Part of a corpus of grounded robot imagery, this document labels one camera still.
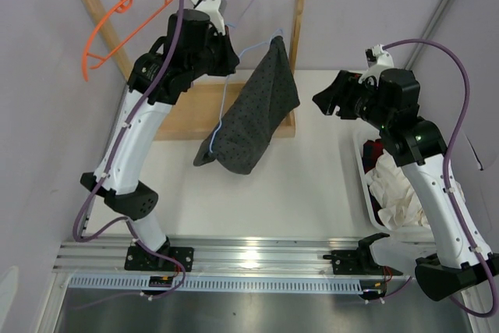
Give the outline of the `light blue wire hanger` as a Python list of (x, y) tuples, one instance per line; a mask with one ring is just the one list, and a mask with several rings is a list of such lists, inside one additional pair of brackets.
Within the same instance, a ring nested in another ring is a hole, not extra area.
[[(270, 37), (267, 40), (261, 41), (257, 44), (251, 45), (251, 46), (246, 47), (243, 50), (241, 50), (241, 52), (238, 54), (239, 60), (242, 60), (243, 56), (249, 51), (252, 51), (252, 50), (259, 48), (259, 47), (262, 47), (264, 45), (270, 45), (272, 40), (277, 36), (281, 36), (281, 37), (284, 36), (284, 29), (283, 28), (281, 28), (281, 27), (277, 28), (270, 35)], [(221, 104), (220, 104), (219, 114), (218, 114), (218, 124), (215, 126), (215, 128), (211, 134), (211, 138), (210, 138), (210, 141), (208, 144), (208, 154), (213, 154), (213, 146), (214, 146), (215, 138), (222, 127), (222, 118), (223, 118), (223, 114), (224, 114), (225, 100), (226, 100), (226, 96), (227, 96), (228, 82), (229, 82), (229, 78), (231, 77), (231, 75), (232, 74), (230, 73), (226, 77), (224, 85), (223, 85)]]

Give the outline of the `dark grey dotted skirt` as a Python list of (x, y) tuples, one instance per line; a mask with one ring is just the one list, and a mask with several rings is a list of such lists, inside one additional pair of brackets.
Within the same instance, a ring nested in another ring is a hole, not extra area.
[(274, 37), (239, 96), (200, 145), (193, 165), (216, 161), (232, 173), (250, 174), (277, 128), (299, 105), (284, 38)]

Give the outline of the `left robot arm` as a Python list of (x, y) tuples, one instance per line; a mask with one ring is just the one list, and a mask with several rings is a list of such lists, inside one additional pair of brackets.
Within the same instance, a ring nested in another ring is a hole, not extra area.
[(239, 58), (217, 12), (183, 9), (170, 15), (167, 33), (133, 65), (111, 144), (81, 184), (129, 223), (145, 245), (142, 261), (154, 271), (169, 261), (168, 238), (154, 214), (158, 194), (140, 181), (140, 172), (160, 125), (181, 94), (201, 76), (228, 76)]

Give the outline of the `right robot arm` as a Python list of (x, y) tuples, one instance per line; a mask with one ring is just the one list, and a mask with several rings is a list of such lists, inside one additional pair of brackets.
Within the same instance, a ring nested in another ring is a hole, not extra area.
[(436, 252), (388, 234), (359, 241), (357, 267), (374, 273), (382, 266), (414, 277), (423, 292), (440, 301), (488, 282), (497, 299), (498, 255), (484, 242), (462, 201), (444, 155), (450, 150), (437, 126), (420, 117), (420, 85), (408, 70), (390, 68), (363, 79), (342, 70), (313, 96), (324, 115), (362, 119), (379, 132), (381, 143), (414, 189), (430, 224)]

